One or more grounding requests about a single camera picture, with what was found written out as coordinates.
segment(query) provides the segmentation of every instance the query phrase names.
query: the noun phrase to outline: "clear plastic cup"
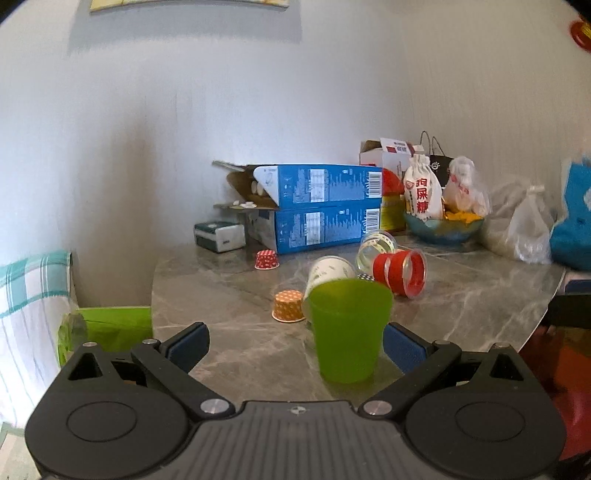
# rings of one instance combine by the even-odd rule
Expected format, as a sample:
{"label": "clear plastic cup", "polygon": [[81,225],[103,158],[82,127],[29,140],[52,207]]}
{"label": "clear plastic cup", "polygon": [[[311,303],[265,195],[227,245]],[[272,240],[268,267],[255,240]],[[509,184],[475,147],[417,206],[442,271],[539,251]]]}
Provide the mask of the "clear plastic cup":
{"label": "clear plastic cup", "polygon": [[357,268],[366,275],[373,275],[375,257],[379,254],[393,254],[397,249],[396,240],[385,230],[366,233],[355,257]]}

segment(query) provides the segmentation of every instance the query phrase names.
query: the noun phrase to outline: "black bag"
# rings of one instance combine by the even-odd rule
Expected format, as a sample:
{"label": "black bag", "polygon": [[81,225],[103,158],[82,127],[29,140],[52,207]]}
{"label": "black bag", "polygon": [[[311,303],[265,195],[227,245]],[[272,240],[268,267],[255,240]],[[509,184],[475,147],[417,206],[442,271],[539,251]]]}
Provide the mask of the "black bag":
{"label": "black bag", "polygon": [[[452,161],[452,158],[446,157],[441,145],[439,144],[439,140],[435,137],[431,139],[425,130],[422,131],[421,140],[419,140],[421,145],[423,144],[423,134],[427,134],[427,141],[429,142],[427,154],[429,155],[431,170],[433,170],[433,173],[439,180],[441,186],[445,187],[445,185],[447,185],[447,181],[449,180],[449,162]],[[437,142],[437,148],[441,152],[441,155],[435,155],[435,142]]]}

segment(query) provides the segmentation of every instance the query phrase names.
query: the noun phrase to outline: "red plastic cup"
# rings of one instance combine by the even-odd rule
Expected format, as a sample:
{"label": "red plastic cup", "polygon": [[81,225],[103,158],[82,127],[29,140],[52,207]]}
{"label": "red plastic cup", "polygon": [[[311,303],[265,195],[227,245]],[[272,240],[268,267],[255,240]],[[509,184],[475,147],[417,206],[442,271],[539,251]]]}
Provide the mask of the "red plastic cup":
{"label": "red plastic cup", "polygon": [[390,258],[393,254],[378,254],[374,258],[374,264],[372,267],[372,273],[374,275],[374,280],[383,283],[384,285],[388,285],[388,281],[386,280],[386,263],[390,262]]}
{"label": "red plastic cup", "polygon": [[423,291],[426,277],[427,261],[420,250],[380,254],[374,260],[374,279],[410,299]]}

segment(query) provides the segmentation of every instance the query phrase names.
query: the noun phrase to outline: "blue bag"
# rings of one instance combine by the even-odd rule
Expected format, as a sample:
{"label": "blue bag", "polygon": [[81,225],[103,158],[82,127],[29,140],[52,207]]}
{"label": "blue bag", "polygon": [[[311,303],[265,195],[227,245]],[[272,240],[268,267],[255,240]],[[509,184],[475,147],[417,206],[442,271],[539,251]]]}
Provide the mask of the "blue bag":
{"label": "blue bag", "polygon": [[552,258],[568,267],[591,271],[591,167],[572,163],[565,185],[566,217],[552,230]]}

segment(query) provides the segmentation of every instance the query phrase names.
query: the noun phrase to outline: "white cardboard box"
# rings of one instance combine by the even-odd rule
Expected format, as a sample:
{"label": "white cardboard box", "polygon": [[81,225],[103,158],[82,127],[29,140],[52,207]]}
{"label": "white cardboard box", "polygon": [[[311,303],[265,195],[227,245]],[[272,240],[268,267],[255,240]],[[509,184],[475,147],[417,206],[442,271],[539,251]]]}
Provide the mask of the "white cardboard box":
{"label": "white cardboard box", "polygon": [[359,153],[359,165],[375,165],[387,168],[402,180],[403,174],[410,166],[412,157],[410,144],[402,140],[381,138],[366,140],[361,145]]}

